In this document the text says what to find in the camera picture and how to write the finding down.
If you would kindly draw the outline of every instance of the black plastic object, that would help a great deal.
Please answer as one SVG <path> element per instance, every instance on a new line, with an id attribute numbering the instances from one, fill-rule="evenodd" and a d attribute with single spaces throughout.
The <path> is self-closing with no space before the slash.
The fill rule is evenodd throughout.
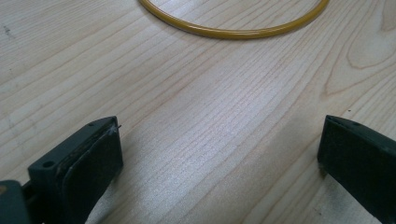
<path id="1" fill-rule="evenodd" d="M 357 122 L 327 116 L 318 162 L 382 223 L 396 223 L 396 142 Z"/>
<path id="2" fill-rule="evenodd" d="M 15 180 L 0 182 L 0 223 L 32 223 L 20 183 Z"/>
<path id="3" fill-rule="evenodd" d="M 18 182 L 13 193 L 18 206 L 26 209 L 29 222 L 9 222 L 5 214 L 0 223 L 85 223 L 91 210 L 122 169 L 119 126 L 116 117 L 96 120 L 64 140 L 29 168 L 31 180 L 23 186 L 24 204 L 19 200 Z M 9 209 L 0 195 L 0 213 Z"/>

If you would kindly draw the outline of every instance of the rubber band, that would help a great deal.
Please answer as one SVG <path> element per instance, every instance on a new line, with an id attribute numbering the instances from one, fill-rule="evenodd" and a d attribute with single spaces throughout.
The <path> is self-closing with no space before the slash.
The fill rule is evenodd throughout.
<path id="1" fill-rule="evenodd" d="M 140 3 L 150 13 L 158 17 L 160 20 L 176 27 L 177 29 L 186 31 L 191 34 L 217 39 L 257 39 L 274 35 L 282 35 L 307 25 L 309 22 L 313 21 L 318 15 L 320 15 L 324 8 L 329 4 L 329 0 L 320 0 L 317 6 L 315 6 L 312 10 L 310 10 L 308 13 L 295 21 L 290 21 L 282 25 L 258 30 L 223 30 L 201 26 L 171 16 L 168 13 L 157 8 L 149 0 L 140 0 Z"/>

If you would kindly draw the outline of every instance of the light wood surface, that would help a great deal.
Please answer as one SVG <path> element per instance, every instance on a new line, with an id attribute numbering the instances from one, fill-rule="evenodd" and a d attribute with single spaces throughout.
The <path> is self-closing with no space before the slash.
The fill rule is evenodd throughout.
<path id="1" fill-rule="evenodd" d="M 261 28 L 316 0 L 155 0 Z M 116 115 L 124 169 L 89 223 L 378 223 L 316 155 L 325 115 L 396 138 L 396 1 L 331 0 L 291 34 L 186 34 L 136 0 L 0 1 L 0 178 Z"/>

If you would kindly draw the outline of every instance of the black plastic part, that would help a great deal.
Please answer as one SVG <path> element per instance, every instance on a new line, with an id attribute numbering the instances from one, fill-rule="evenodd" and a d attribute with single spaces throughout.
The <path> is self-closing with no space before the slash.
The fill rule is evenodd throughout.
<path id="1" fill-rule="evenodd" d="M 116 117 L 94 121 L 64 140 L 28 168 L 33 190 L 45 202 L 45 223 L 85 223 L 121 168 Z"/>
<path id="2" fill-rule="evenodd" d="M 327 116 L 322 169 L 382 223 L 396 223 L 396 142 L 357 122 Z"/>
<path id="3" fill-rule="evenodd" d="M 31 224 L 21 185 L 15 180 L 0 181 L 0 223 Z"/>

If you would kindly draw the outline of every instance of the black clamp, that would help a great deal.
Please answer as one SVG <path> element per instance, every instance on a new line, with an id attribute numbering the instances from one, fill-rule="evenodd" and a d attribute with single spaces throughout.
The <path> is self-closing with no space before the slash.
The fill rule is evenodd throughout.
<path id="1" fill-rule="evenodd" d="M 122 169 L 116 117 L 85 125 L 29 166 L 30 181 L 0 181 L 0 223 L 85 223 Z"/>

